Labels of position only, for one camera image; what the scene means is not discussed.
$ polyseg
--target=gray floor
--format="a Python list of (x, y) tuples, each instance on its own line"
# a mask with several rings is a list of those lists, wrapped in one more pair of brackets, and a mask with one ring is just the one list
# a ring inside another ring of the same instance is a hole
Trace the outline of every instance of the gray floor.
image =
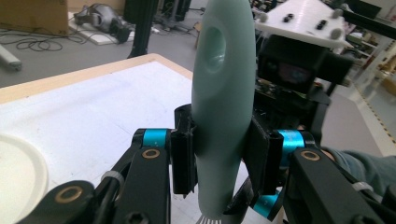
[[(184, 24), (192, 26), (201, 19), (199, 12), (190, 12)], [(191, 35), (181, 32), (151, 35), (148, 52), (159, 53), (187, 69), (193, 69), (195, 59), (196, 32)], [(0, 42), (19, 37), (0, 38)], [(0, 88), (28, 82), (44, 77), (56, 76), (100, 64), (126, 59), (132, 44), (96, 46), (91, 42), (83, 45), (66, 39), (58, 39), (63, 49), (55, 52), (35, 52), (29, 49), (16, 49), (15, 44), (5, 48), (20, 58), (23, 68), (15, 72), (0, 67)], [(339, 149), (357, 149), (380, 155), (378, 145), (368, 132), (368, 127), (359, 116), (359, 109), (345, 97), (335, 94), (323, 128), (323, 145)]]

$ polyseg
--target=person's arm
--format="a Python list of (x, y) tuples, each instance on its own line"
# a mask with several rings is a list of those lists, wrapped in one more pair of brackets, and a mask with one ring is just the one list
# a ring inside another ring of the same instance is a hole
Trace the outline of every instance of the person's arm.
[(357, 151), (339, 151), (330, 148), (322, 150), (359, 181), (374, 188), (383, 196), (387, 186), (396, 184), (396, 157), (379, 158)]

